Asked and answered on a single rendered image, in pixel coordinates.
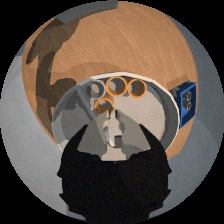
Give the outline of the grey metal ring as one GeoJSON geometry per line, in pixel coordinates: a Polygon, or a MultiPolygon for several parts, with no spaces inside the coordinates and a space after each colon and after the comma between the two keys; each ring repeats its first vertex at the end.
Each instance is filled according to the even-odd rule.
{"type": "Polygon", "coordinates": [[[189,110],[191,107],[191,102],[189,102],[186,99],[183,100],[182,104],[183,104],[183,107],[186,108],[187,110],[189,110]]]}
{"type": "Polygon", "coordinates": [[[86,91],[86,94],[89,98],[94,99],[94,100],[101,99],[106,93],[106,82],[103,79],[91,80],[86,85],[85,91],[86,91]],[[92,84],[93,84],[94,81],[100,82],[104,86],[104,91],[102,93],[96,93],[96,92],[93,91],[92,84]]]}
{"type": "Polygon", "coordinates": [[[183,93],[182,97],[189,101],[191,99],[191,92],[187,91],[183,93]]]}

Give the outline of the bronze bushing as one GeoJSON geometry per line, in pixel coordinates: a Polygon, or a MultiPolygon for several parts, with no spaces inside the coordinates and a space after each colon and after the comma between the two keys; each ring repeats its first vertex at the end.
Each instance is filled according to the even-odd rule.
{"type": "Polygon", "coordinates": [[[120,76],[115,76],[115,77],[110,77],[106,83],[106,90],[107,92],[111,95],[111,96],[114,96],[114,97],[119,97],[119,96],[122,96],[123,94],[125,94],[125,92],[127,91],[127,82],[125,81],[124,78],[120,77],[120,76]],[[113,91],[111,90],[108,86],[108,83],[111,79],[113,78],[120,78],[123,82],[123,86],[120,90],[117,90],[117,91],[113,91]]]}
{"type": "Polygon", "coordinates": [[[145,95],[147,87],[146,87],[146,84],[145,84],[145,82],[143,80],[138,79],[138,78],[128,78],[126,80],[126,82],[127,82],[127,93],[131,97],[133,97],[133,98],[141,98],[141,97],[143,97],[145,95]],[[135,92],[131,92],[130,93],[129,86],[135,80],[138,82],[139,87],[138,87],[138,89],[135,92]]]}
{"type": "Polygon", "coordinates": [[[104,97],[102,97],[101,99],[98,99],[95,103],[95,111],[101,115],[102,113],[104,113],[104,111],[106,111],[107,109],[111,110],[110,114],[113,112],[114,110],[114,100],[113,97],[110,96],[110,94],[106,93],[104,97]],[[103,107],[100,105],[99,101],[101,100],[108,100],[112,105],[108,106],[108,107],[103,107]]]}

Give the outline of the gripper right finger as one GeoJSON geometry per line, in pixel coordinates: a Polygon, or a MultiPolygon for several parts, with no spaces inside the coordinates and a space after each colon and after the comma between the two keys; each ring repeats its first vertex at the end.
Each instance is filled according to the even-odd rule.
{"type": "Polygon", "coordinates": [[[138,158],[151,159],[161,164],[169,175],[172,170],[167,161],[166,152],[160,141],[142,124],[116,109],[116,119],[122,131],[121,152],[128,160],[131,154],[138,154],[138,158]],[[120,117],[120,118],[119,118],[120,117]]]}

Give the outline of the blue open box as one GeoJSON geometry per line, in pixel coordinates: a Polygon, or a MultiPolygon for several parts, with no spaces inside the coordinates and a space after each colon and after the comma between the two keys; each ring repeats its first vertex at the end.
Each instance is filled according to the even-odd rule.
{"type": "Polygon", "coordinates": [[[172,91],[174,100],[179,108],[179,117],[180,117],[179,129],[181,129],[195,116],[196,102],[197,102],[196,82],[193,83],[192,81],[188,80],[186,81],[186,83],[180,85],[179,87],[175,87],[174,89],[172,89],[172,91]],[[191,99],[189,100],[191,102],[191,107],[189,110],[185,109],[182,104],[182,100],[184,100],[182,94],[185,93],[186,91],[191,92],[191,99]]]}

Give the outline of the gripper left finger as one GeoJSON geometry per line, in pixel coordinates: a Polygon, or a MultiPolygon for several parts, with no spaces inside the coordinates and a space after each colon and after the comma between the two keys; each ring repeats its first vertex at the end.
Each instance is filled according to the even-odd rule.
{"type": "Polygon", "coordinates": [[[82,160],[92,160],[92,155],[101,156],[107,152],[108,120],[111,110],[106,110],[89,124],[85,124],[67,143],[57,176],[62,178],[65,170],[72,164],[82,160]]]}

